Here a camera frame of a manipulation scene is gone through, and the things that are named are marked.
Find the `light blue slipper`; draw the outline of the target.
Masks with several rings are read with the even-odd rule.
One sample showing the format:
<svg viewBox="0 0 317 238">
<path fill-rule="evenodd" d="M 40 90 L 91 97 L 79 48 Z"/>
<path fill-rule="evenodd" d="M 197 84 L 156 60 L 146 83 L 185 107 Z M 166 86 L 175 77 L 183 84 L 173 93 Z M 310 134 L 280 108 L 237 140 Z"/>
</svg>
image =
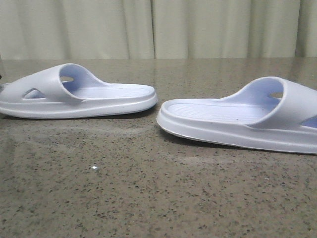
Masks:
<svg viewBox="0 0 317 238">
<path fill-rule="evenodd" d="M 171 134 L 197 141 L 314 154 L 317 92 L 283 78 L 262 77 L 224 98 L 166 101 L 157 122 Z"/>
<path fill-rule="evenodd" d="M 158 101 L 148 85 L 107 83 L 73 63 L 0 86 L 0 112 L 29 119 L 69 119 L 141 112 Z"/>
</svg>

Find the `pale green pleated curtain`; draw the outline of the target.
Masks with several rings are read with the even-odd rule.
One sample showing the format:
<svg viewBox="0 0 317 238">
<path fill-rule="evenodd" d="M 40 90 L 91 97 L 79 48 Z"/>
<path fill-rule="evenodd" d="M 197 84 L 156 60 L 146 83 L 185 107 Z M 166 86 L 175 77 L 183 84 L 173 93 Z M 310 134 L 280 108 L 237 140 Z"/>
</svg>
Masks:
<svg viewBox="0 0 317 238">
<path fill-rule="evenodd" d="M 0 56 L 314 57 L 314 0 L 3 0 Z"/>
</svg>

